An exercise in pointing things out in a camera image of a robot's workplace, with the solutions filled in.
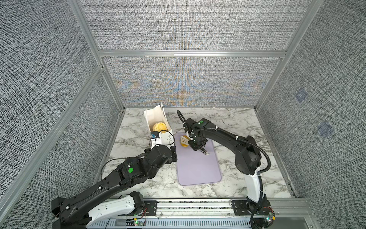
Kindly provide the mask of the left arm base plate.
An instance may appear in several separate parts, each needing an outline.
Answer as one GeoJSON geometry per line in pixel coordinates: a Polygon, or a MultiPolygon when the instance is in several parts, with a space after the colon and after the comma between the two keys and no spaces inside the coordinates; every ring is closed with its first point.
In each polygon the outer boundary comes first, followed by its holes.
{"type": "Polygon", "coordinates": [[[142,218],[144,216],[156,216],[157,213],[157,203],[156,200],[145,200],[144,204],[136,204],[136,208],[130,213],[119,213],[118,216],[128,216],[128,217],[138,217],[142,218]]]}

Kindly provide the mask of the aluminium front rail frame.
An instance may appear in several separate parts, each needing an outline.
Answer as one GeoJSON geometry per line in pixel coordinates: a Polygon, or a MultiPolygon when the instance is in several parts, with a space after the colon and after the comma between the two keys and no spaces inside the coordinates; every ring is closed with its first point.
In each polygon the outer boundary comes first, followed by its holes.
{"type": "MultiPolygon", "coordinates": [[[[245,198],[146,198],[156,200],[156,216],[115,216],[88,229],[248,229],[250,216],[236,216],[232,200],[245,198]]],[[[317,217],[304,198],[269,198],[275,220],[272,229],[319,229],[317,217]]],[[[254,219],[269,219],[254,216],[254,219]]]]}

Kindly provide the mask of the white paper gift bag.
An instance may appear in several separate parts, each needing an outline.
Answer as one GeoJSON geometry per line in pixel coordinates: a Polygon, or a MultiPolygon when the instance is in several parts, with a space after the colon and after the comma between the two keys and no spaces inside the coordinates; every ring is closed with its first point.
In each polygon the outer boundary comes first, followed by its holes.
{"type": "Polygon", "coordinates": [[[168,123],[162,103],[152,109],[144,110],[144,117],[151,139],[150,148],[155,146],[171,147],[174,145],[173,131],[168,123]]]}

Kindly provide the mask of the round flaky bun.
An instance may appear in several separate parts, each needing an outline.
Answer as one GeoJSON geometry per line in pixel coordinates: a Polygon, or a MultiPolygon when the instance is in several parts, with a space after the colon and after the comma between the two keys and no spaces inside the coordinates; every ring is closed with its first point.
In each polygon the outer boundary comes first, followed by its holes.
{"type": "Polygon", "coordinates": [[[168,131],[168,128],[164,122],[158,122],[153,125],[152,130],[153,132],[165,133],[168,131]]]}

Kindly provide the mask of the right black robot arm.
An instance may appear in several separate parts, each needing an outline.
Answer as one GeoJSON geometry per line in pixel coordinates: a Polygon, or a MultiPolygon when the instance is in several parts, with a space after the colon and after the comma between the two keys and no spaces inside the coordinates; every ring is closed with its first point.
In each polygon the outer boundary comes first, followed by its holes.
{"type": "Polygon", "coordinates": [[[245,138],[219,128],[207,119],[198,122],[187,119],[184,130],[190,137],[189,145],[194,150],[203,150],[209,139],[232,151],[235,155],[235,167],[244,174],[247,186],[247,210],[257,213],[258,202],[263,199],[263,186],[258,175],[261,155],[252,137],[245,138]]]}

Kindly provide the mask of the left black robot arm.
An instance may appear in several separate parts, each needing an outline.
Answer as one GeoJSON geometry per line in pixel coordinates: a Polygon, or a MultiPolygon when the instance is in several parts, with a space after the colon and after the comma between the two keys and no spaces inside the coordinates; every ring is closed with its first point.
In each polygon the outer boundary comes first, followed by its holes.
{"type": "Polygon", "coordinates": [[[146,149],[142,156],[129,157],[98,183],[71,198],[55,198],[51,211],[57,217],[54,229],[85,229],[117,215],[138,214],[144,209],[140,192],[107,201],[113,195],[156,176],[165,164],[177,161],[176,147],[158,145],[146,149]]]}

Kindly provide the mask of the lavender plastic tray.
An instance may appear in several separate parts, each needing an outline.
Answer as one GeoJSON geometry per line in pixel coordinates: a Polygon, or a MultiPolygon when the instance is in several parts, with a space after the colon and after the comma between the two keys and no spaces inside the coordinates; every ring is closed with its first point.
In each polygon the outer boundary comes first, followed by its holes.
{"type": "Polygon", "coordinates": [[[174,135],[178,143],[176,146],[177,179],[181,186],[193,186],[202,184],[218,183],[222,180],[222,173],[219,167],[218,158],[212,140],[208,140],[203,152],[194,151],[190,147],[183,147],[180,143],[182,132],[174,135]]]}

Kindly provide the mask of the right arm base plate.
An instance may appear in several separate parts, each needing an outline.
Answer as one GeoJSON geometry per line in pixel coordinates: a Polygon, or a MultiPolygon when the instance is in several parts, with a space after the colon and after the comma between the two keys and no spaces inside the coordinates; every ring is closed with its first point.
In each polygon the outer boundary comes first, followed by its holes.
{"type": "Polygon", "coordinates": [[[231,206],[236,216],[251,216],[252,212],[255,216],[266,216],[270,213],[274,214],[271,204],[266,198],[262,200],[257,210],[254,209],[256,203],[247,199],[232,200],[231,206]]]}

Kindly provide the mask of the small round croissant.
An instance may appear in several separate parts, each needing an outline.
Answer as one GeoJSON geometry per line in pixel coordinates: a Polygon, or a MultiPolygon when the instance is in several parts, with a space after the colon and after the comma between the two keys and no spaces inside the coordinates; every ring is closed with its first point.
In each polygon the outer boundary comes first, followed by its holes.
{"type": "Polygon", "coordinates": [[[188,137],[188,136],[186,136],[186,135],[182,135],[182,136],[180,136],[180,143],[181,143],[181,146],[182,147],[189,147],[190,145],[189,145],[189,141],[190,141],[191,139],[188,137]]]}

